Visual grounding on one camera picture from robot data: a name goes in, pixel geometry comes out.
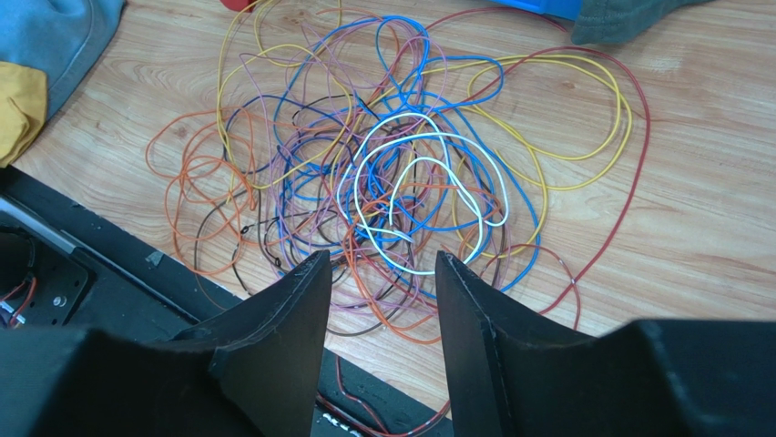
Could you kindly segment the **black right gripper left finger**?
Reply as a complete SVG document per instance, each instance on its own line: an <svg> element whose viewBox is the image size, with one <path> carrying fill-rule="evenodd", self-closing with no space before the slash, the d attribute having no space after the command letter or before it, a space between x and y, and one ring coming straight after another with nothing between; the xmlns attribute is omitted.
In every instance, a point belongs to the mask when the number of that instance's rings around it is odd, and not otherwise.
<svg viewBox="0 0 776 437"><path fill-rule="evenodd" d="M91 328L1 334L4 436L307 436L332 291L319 250L170 340Z"/></svg>

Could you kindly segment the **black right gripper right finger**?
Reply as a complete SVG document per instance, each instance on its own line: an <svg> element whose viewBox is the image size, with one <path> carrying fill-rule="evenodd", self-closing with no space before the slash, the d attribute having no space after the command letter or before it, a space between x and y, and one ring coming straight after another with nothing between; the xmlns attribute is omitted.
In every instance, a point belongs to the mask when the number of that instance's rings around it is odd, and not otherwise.
<svg viewBox="0 0 776 437"><path fill-rule="evenodd" d="M771 321L633 320L597 338L439 252L435 283L458 436L772 436Z"/></svg>

